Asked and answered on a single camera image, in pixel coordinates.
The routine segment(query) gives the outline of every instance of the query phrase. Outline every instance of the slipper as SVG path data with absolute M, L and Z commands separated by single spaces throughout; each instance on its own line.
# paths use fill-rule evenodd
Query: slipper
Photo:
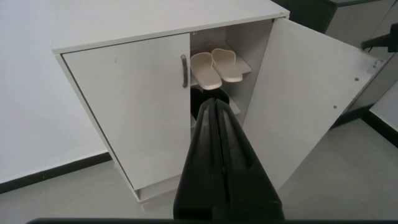
M 214 60 L 214 68 L 220 77 L 226 82 L 240 82 L 243 75 L 237 68 L 236 54 L 232 50 L 214 49 L 211 51 Z
M 204 90 L 214 90 L 223 84 L 214 68 L 213 57 L 208 52 L 195 54 L 191 57 L 191 71 Z

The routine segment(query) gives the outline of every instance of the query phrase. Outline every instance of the white cabinet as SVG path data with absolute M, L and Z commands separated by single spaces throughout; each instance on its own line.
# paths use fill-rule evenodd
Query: white cabinet
M 208 43 L 227 44 L 239 55 L 243 81 L 223 83 L 223 88 L 277 189 L 381 64 L 355 47 L 287 20 L 289 12 L 264 0 L 244 4 L 219 0 L 216 4 L 223 2 L 229 9 L 221 13 L 207 7 L 212 1 L 169 0 L 173 7 L 162 4 L 163 8 L 156 7 L 146 15 L 160 13 L 160 17 L 142 19 L 163 26 L 152 21 L 142 27 L 129 21 L 137 27 L 125 22 L 115 31 L 107 19 L 131 19 L 127 9 L 138 4 L 134 2 L 120 1 L 118 7 L 106 2 L 111 12 L 118 9 L 113 14 L 118 17 L 102 18 L 101 28 L 95 17 L 105 6 L 95 5 L 97 11 L 92 12 L 85 4 L 65 2 L 60 20 L 69 30 L 61 28 L 61 34 L 74 32 L 81 38 L 73 36 L 68 42 L 60 37 L 53 51 L 142 203 L 166 192 L 175 193 L 188 152 L 190 88 L 182 85 L 181 55 L 189 58 L 191 51 Z M 145 2 L 140 6 L 158 4 Z M 87 10 L 74 11 L 73 7 Z M 77 17 L 80 24 L 72 29 Z M 91 30 L 82 28 L 90 23 Z M 101 32 L 104 36 L 94 35 Z M 189 70 L 185 72 L 190 83 Z
M 64 54 L 135 189 L 181 174 L 190 145 L 189 34 Z

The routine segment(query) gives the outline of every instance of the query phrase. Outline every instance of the floor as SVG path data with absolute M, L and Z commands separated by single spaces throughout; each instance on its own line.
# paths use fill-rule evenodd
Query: floor
M 398 220 L 398 149 L 361 120 L 329 131 L 278 193 L 288 219 Z M 0 195 L 2 223 L 37 217 L 172 218 L 144 212 L 112 161 Z

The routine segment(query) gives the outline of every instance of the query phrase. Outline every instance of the cabinet handle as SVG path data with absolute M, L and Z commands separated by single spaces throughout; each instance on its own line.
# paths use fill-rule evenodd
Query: cabinet handle
M 187 67 L 187 56 L 181 55 L 182 68 L 183 68 L 183 82 L 182 87 L 186 88 L 188 86 L 188 67 Z

